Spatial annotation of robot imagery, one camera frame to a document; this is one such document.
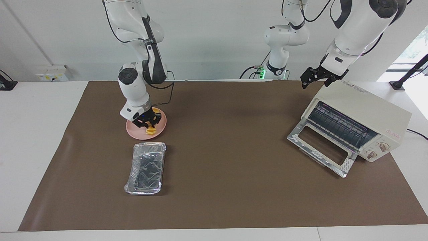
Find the oven label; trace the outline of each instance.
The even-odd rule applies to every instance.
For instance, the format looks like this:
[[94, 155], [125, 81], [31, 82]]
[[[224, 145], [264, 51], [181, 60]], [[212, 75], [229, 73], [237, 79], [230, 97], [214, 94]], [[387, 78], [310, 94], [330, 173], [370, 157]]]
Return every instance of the oven label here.
[[397, 134], [397, 133], [395, 133], [395, 132], [393, 132], [393, 131], [391, 131], [390, 129], [387, 129], [386, 130], [386, 132], [388, 133], [388, 134], [390, 134], [391, 136], [393, 136], [393, 137], [395, 137], [395, 138], [397, 138], [397, 139], [401, 139], [401, 136], [399, 135], [399, 134]]
[[362, 89], [354, 84], [352, 84], [351, 82], [348, 81], [343, 81], [343, 83], [349, 87], [354, 88], [356, 91], [361, 92], [361, 93], [367, 93], [367, 91], [365, 89]]

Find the green light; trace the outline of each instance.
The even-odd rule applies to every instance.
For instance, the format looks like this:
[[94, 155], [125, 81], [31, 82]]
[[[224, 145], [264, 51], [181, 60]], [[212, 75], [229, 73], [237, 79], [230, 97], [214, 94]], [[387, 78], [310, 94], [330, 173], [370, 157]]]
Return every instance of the green light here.
[[262, 73], [260, 74], [260, 79], [265, 79], [266, 70], [262, 70]]

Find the black cable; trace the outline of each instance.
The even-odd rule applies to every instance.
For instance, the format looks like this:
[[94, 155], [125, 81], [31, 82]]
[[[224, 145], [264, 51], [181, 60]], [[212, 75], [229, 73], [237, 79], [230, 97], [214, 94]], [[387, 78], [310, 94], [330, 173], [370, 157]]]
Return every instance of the black cable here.
[[170, 84], [170, 85], [168, 85], [168, 86], [165, 86], [165, 87], [157, 87], [157, 86], [154, 86], [154, 85], [152, 85], [152, 84], [150, 84], [150, 83], [147, 83], [150, 87], [152, 87], [152, 88], [154, 88], [154, 89], [157, 89], [157, 90], [165, 90], [165, 89], [168, 89], [169, 87], [171, 87], [174, 83], [172, 83], [172, 84]]
[[383, 33], [379, 36], [379, 38], [377, 39], [376, 43], [367, 52], [365, 52], [361, 56], [364, 56], [364, 55], [370, 53], [377, 46], [377, 44], [380, 42], [380, 40], [382, 39], [382, 36], [383, 36]]
[[11, 81], [13, 81], [13, 79], [8, 75], [8, 74], [6, 74], [6, 72], [4, 72], [3, 70], [1, 70], [0, 69], [0, 72], [2, 72], [3, 74], [5, 74]]
[[[170, 70], [168, 70], [168, 72], [169, 72], [169, 73], [172, 73], [172, 76], [174, 77], [174, 80], [175, 80], [174, 72], [172, 72], [172, 71], [170, 71]], [[175, 82], [173, 82], [173, 83], [171, 84], [171, 86], [172, 86], [172, 88], [171, 88], [171, 93], [169, 94], [169, 100], [168, 100], [168, 102], [166, 102], [166, 103], [154, 104], [154, 105], [152, 105], [152, 107], [156, 107], [156, 106], [160, 106], [160, 105], [167, 105], [167, 104], [169, 104], [169, 103], [171, 102], [171, 99], [172, 99], [172, 93], [173, 93], [173, 91], [174, 91]]]
[[174, 80], [175, 80], [175, 75], [174, 75], [174, 72], [173, 72], [173, 71], [171, 71], [171, 70], [167, 70], [166, 72], [167, 72], [167, 73], [171, 73], [171, 74], [172, 74], [172, 76], [174, 77]]
[[250, 70], [250, 69], [256, 69], [256, 67], [255, 67], [255, 66], [251, 66], [251, 67], [249, 67], [248, 69], [246, 69], [246, 70], [242, 73], [242, 75], [239, 77], [239, 79], [242, 79], [242, 77], [245, 75], [245, 73], [246, 73], [246, 72], [248, 72], [248, 70]]
[[328, 2], [327, 2], [327, 4], [324, 6], [324, 8], [321, 10], [321, 12], [320, 12], [320, 14], [318, 14], [318, 16], [316, 17], [316, 18], [314, 18], [314, 19], [312, 19], [312, 20], [308, 20], [307, 18], [306, 18], [306, 16], [305, 16], [305, 12], [304, 12], [304, 10], [303, 10], [303, 6], [301, 5], [300, 7], [301, 7], [301, 9], [300, 9], [300, 11], [302, 12], [302, 15], [303, 15], [303, 18], [305, 19], [305, 21], [307, 21], [307, 22], [309, 22], [309, 23], [312, 23], [312, 22], [315, 22], [321, 15], [322, 15], [322, 13], [325, 11], [325, 9], [327, 8], [327, 6], [330, 4], [330, 2], [331, 2], [331, 0], [328, 0]]
[[[116, 39], [117, 39], [119, 42], [121, 42], [121, 43], [129, 43], [129, 42], [131, 42], [131, 40], [129, 40], [129, 41], [122, 41], [122, 40], [120, 40], [120, 39], [119, 39], [119, 37], [118, 37], [118, 36], [116, 35], [116, 33], [114, 32], [113, 27], [111, 26], [110, 18], [108, 17], [108, 13], [107, 13], [106, 3], [104, 2], [104, 0], [103, 0], [103, 5], [104, 5], [104, 10], [106, 11], [106, 16], [107, 16], [108, 25], [110, 26], [111, 32], [112, 32], [112, 33], [113, 33], [113, 35], [116, 37]], [[145, 41], [145, 39], [141, 39], [141, 38], [138, 38], [138, 39], [135, 39], [135, 40]]]
[[270, 55], [270, 52], [271, 52], [271, 51], [269, 51], [269, 53], [267, 53], [267, 55], [266, 55], [265, 59], [263, 60], [263, 62], [262, 62], [260, 65], [263, 65], [263, 64], [265, 63], [265, 61], [268, 59], [268, 57], [269, 57], [269, 55]]
[[290, 70], [287, 70], [287, 72], [288, 72], [288, 76], [287, 76], [287, 80], [288, 80], [290, 78], [291, 72], [290, 72]]
[[282, 0], [281, 15], [283, 17], [284, 17], [284, 2], [285, 2], [285, 0]]
[[427, 140], [427, 141], [428, 141], [428, 137], [424, 136], [423, 134], [421, 134], [421, 133], [419, 133], [419, 132], [417, 132], [417, 131], [411, 130], [411, 129], [407, 129], [407, 130], [408, 130], [408, 131], [410, 131], [410, 132], [413, 132], [413, 133], [415, 133], [415, 134], [420, 135], [421, 137], [425, 138], [425, 140]]
[[427, 68], [428, 68], [428, 65], [427, 65], [423, 70], [421, 70], [421, 72], [419, 72], [419, 73], [417, 73], [417, 74], [415, 74], [415, 75], [413, 75], [412, 77], [409, 77], [409, 78], [413, 78], [413, 77], [416, 77], [416, 76], [420, 75], [420, 74], [421, 74], [422, 72], [424, 72]]
[[254, 75], [254, 76], [253, 76], [253, 78], [255, 78], [257, 74], [260, 74], [260, 72], [257, 72], [257, 71], [256, 71], [256, 72], [252, 73], [252, 74], [250, 75], [250, 79], [251, 79], [251, 76], [252, 76], [252, 75]]
[[333, 16], [331, 15], [331, 10], [333, 10], [333, 6], [334, 6], [334, 3], [336, 2], [336, 0], [334, 0], [333, 1], [333, 3], [331, 4], [331, 6], [330, 6], [330, 18], [331, 18], [331, 20], [333, 20]]

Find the pink plate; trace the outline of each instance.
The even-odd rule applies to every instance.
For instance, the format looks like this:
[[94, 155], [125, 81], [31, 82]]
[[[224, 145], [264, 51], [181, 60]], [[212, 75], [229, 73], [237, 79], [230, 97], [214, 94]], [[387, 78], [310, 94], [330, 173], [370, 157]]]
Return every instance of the pink plate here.
[[160, 120], [159, 124], [157, 124], [155, 126], [156, 127], [156, 134], [154, 134], [153, 136], [147, 135], [146, 134], [147, 128], [145, 128], [145, 127], [138, 128], [136, 125], [134, 125], [129, 120], [126, 121], [126, 131], [128, 132], [128, 134], [130, 136], [134, 137], [135, 139], [138, 139], [138, 140], [150, 140], [150, 139], [155, 138], [156, 136], [160, 135], [166, 126], [166, 115], [163, 111], [161, 111], [161, 110], [159, 110], [159, 111], [162, 114], [162, 119]]

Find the window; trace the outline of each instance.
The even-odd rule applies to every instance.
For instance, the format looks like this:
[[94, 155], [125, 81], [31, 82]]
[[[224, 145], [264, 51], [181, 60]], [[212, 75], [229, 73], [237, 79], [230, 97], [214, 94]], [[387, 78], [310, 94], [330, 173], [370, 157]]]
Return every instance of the window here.
[[413, 68], [426, 54], [428, 54], [428, 26], [413, 40], [409, 47], [389, 67], [388, 71], [405, 71]]

